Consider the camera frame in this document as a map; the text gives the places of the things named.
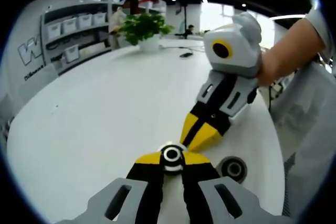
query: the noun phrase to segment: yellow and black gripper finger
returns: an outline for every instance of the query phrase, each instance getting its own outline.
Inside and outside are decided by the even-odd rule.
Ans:
[[[220,140],[230,126],[225,113],[197,102],[184,121],[180,143],[188,151],[198,152]]]

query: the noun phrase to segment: window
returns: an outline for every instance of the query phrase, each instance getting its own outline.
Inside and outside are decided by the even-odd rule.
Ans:
[[[206,3],[201,5],[202,13],[207,15],[222,15],[223,6],[221,4]]]
[[[224,5],[224,15],[229,17],[235,15],[235,9],[233,8],[233,6]]]
[[[251,10],[247,11],[257,19],[261,27],[261,43],[265,48],[271,48],[275,40],[275,23],[268,17],[255,13]],[[201,31],[213,30],[220,26],[232,23],[232,17],[235,15],[235,9],[230,5],[207,3],[201,5]]]
[[[275,23],[262,14],[257,14],[257,21],[261,27],[260,45],[262,47],[271,48],[274,45]]]
[[[201,6],[201,30],[213,30],[232,23],[235,10],[233,6],[206,3]]]
[[[228,25],[228,24],[231,24],[232,23],[232,18],[231,17],[223,17],[223,23],[222,23],[222,26],[224,25]]]

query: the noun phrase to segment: white wall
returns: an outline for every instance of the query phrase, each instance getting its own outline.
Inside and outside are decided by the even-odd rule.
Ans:
[[[174,30],[172,34],[179,33],[180,25],[184,22],[184,8],[182,7],[182,11],[177,15],[177,6],[169,5],[166,10],[166,23],[174,26]],[[187,12],[187,27],[188,25],[194,25],[194,33],[199,32],[199,26],[201,23],[201,5],[200,4],[189,4],[186,7]]]
[[[15,114],[23,106],[19,89],[25,84],[25,76],[44,64],[39,47],[41,14],[47,10],[49,5],[51,5],[52,10],[77,3],[79,3],[79,0],[36,0],[27,5],[17,19],[5,46],[0,69],[2,75],[0,78],[0,97],[4,96],[4,93],[8,93]],[[32,38],[36,40],[37,46],[34,45]],[[29,40],[33,43],[30,43],[31,47],[28,47],[24,57],[26,59],[31,57],[31,61],[25,66],[19,53],[19,47],[24,45],[27,48]]]

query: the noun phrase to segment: cable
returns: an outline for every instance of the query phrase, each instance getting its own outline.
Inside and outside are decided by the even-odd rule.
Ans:
[[[202,50],[197,50],[197,49],[194,49],[194,48],[191,48],[191,47],[203,47],[203,46],[190,46],[190,47],[162,47],[162,49],[168,49],[168,48],[178,48],[178,49],[188,49],[190,50],[190,52],[192,54],[194,54],[194,52],[205,52],[205,51],[202,51]]]

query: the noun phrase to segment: round black object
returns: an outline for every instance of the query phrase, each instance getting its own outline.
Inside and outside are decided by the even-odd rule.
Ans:
[[[215,54],[220,57],[220,58],[227,58],[229,56],[229,50],[227,50],[226,46],[219,44],[219,43],[215,43],[212,46],[213,51],[215,52]]]
[[[247,175],[247,166],[239,157],[226,157],[216,167],[221,177],[230,177],[238,183],[242,183]]]
[[[169,157],[169,158],[176,158],[177,155],[178,155],[178,153],[177,153],[177,151],[175,151],[175,150],[169,150],[169,151],[167,152],[167,157]]]

